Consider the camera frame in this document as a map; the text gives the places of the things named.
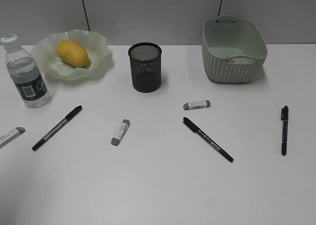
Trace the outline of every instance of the bottle label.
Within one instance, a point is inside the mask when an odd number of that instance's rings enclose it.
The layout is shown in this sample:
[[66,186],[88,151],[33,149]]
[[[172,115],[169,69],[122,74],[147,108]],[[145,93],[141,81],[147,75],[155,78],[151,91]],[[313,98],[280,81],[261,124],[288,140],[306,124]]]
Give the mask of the bottle label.
[[40,99],[47,92],[41,74],[29,83],[14,83],[23,100],[31,101]]

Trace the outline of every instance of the water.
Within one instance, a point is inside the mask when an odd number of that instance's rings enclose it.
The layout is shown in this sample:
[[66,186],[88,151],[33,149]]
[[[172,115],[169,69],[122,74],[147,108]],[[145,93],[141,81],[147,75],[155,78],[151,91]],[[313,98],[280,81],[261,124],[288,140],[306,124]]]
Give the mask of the water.
[[[36,62],[31,57],[23,57],[7,64],[7,69],[10,77],[15,84],[29,83],[40,76],[39,68]],[[42,82],[42,89],[46,89],[45,84]],[[45,105],[50,101],[48,91],[39,99],[24,100],[24,103],[29,107],[39,107]]]

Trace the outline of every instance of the gray wall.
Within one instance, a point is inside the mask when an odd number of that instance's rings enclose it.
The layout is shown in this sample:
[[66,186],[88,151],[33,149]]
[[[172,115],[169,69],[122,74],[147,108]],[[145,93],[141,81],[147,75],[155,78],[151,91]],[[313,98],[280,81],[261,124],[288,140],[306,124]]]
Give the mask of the gray wall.
[[[220,0],[85,0],[92,31],[111,45],[141,41],[199,45],[204,19]],[[223,0],[220,14],[254,22],[268,44],[316,43],[315,0]],[[87,30],[81,0],[1,0],[0,36],[18,34],[32,45],[50,34]]]
[[223,0],[221,14],[251,20],[266,43],[316,43],[316,0]]
[[220,0],[84,0],[90,28],[109,44],[199,45]]
[[81,0],[1,0],[0,17],[0,38],[17,34],[24,45],[53,33],[87,30]]

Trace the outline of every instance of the white table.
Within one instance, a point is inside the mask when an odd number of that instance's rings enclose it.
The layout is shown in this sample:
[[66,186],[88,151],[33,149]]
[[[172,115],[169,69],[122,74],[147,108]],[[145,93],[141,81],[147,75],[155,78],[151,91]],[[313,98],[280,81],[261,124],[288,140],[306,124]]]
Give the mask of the white table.
[[[129,47],[110,48],[116,65],[103,79],[46,80],[52,100],[37,109],[20,99],[0,51],[0,135],[26,129],[0,149],[1,225],[316,224],[316,45],[269,45],[265,72],[244,85],[211,82],[201,46],[162,46],[163,82],[153,93],[133,89]],[[204,99],[210,108],[182,108]],[[83,110],[33,152],[78,105]],[[184,116],[234,162],[192,133]],[[123,119],[131,126],[112,146]]]

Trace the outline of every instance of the basket handle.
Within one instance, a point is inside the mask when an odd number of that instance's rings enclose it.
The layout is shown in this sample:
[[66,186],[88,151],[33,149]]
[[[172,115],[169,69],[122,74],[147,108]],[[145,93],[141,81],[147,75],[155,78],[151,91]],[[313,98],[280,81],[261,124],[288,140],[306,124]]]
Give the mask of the basket handle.
[[248,60],[248,63],[243,63],[243,65],[251,65],[254,63],[255,60],[257,60],[256,58],[253,58],[253,57],[250,57],[250,56],[247,56],[247,55],[238,55],[238,56],[229,56],[229,57],[225,57],[223,59],[226,60],[226,63],[228,64],[237,64],[235,63],[235,59],[247,59]]
[[217,21],[217,20],[220,20],[220,19],[223,19],[223,18],[231,19],[231,20],[236,21],[236,22],[242,20],[242,19],[240,19],[240,18],[238,18],[238,17],[236,17],[236,16],[232,16],[232,15],[217,16],[217,17],[211,18],[211,20]]

